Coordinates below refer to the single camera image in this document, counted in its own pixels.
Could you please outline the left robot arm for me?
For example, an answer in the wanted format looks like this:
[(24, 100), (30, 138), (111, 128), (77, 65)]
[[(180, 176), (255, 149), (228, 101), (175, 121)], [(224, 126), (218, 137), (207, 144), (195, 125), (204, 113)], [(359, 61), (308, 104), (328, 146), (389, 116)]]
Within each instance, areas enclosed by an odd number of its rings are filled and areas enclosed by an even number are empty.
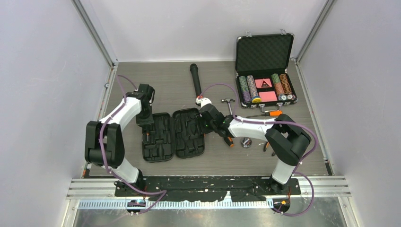
[(154, 95), (152, 86), (140, 84), (137, 90), (126, 93), (110, 114), (86, 125), (85, 160), (125, 180), (127, 190), (134, 196), (144, 192), (145, 183), (140, 180), (141, 171), (125, 158), (122, 132), (134, 118), (140, 127), (154, 123)]

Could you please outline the black tool kit case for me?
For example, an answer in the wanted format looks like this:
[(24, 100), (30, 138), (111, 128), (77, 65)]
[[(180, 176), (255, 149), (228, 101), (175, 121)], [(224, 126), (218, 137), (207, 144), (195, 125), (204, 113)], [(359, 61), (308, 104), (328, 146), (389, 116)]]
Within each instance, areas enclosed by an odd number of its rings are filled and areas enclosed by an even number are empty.
[(154, 124), (142, 127), (142, 157), (150, 163), (200, 156), (205, 150), (204, 134), (196, 121), (197, 108), (153, 114)]

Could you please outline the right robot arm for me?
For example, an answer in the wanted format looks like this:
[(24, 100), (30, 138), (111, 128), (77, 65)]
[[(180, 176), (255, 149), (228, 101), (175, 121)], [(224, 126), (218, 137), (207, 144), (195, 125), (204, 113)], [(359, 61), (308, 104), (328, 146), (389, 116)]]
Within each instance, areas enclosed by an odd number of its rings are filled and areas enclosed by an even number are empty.
[(249, 137), (268, 142), (278, 157), (270, 175), (270, 189), (276, 194), (288, 189), (288, 181), (312, 141), (306, 128), (286, 114), (275, 119), (249, 119), (224, 116), (214, 105), (201, 104), (197, 119), (204, 134), (215, 132), (223, 138)]

